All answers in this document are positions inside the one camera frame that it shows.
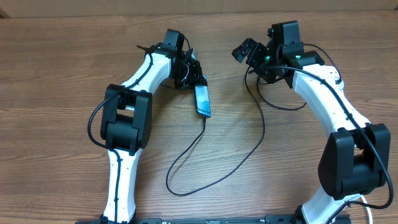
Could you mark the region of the Samsung Galaxy smartphone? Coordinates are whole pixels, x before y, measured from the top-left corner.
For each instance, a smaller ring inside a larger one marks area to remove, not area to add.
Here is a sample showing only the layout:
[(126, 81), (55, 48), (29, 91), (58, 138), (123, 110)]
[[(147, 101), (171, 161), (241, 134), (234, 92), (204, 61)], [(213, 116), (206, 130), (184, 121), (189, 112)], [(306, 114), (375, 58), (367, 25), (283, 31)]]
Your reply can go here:
[(195, 92), (195, 108), (198, 114), (210, 118), (210, 97), (208, 94), (208, 87), (203, 85), (197, 85), (194, 89)]

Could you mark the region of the white power strip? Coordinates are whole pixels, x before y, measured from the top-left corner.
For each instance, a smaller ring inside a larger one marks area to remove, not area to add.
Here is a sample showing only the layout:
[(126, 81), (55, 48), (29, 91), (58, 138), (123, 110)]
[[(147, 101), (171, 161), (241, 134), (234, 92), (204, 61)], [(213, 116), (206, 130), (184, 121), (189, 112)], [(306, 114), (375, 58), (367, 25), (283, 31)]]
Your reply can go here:
[(334, 66), (325, 65), (324, 66), (326, 78), (330, 85), (333, 85), (335, 88), (339, 89), (339, 91), (343, 92), (345, 87), (345, 83), (341, 78), (340, 72)]

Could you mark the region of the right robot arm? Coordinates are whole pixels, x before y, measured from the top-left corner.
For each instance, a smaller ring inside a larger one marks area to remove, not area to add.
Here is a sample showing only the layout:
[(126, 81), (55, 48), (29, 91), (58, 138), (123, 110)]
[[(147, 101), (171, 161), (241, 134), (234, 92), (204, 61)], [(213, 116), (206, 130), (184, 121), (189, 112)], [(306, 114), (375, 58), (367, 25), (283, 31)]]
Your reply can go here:
[(248, 65), (257, 82), (285, 80), (313, 111), (327, 138), (318, 164), (320, 186), (292, 214), (266, 215), (266, 223), (349, 223), (344, 210), (352, 205), (368, 212), (374, 189), (387, 186), (391, 134), (384, 124), (372, 124), (346, 99), (345, 84), (331, 57), (319, 46), (301, 40), (297, 21), (273, 24), (269, 41), (248, 38), (232, 56)]

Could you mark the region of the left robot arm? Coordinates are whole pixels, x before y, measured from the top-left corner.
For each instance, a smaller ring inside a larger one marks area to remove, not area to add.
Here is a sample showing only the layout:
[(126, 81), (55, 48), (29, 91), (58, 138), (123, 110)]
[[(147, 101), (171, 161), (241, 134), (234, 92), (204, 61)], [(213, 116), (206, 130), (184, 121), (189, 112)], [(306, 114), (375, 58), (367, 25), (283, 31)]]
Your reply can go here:
[(139, 157), (152, 130), (153, 94), (168, 78), (175, 89), (193, 90), (196, 112), (211, 116), (206, 76), (194, 49), (182, 49), (185, 36), (166, 31), (163, 42), (146, 48), (144, 63), (121, 85), (110, 84), (105, 92), (100, 135), (108, 150), (110, 173), (108, 201), (99, 223), (133, 223)]

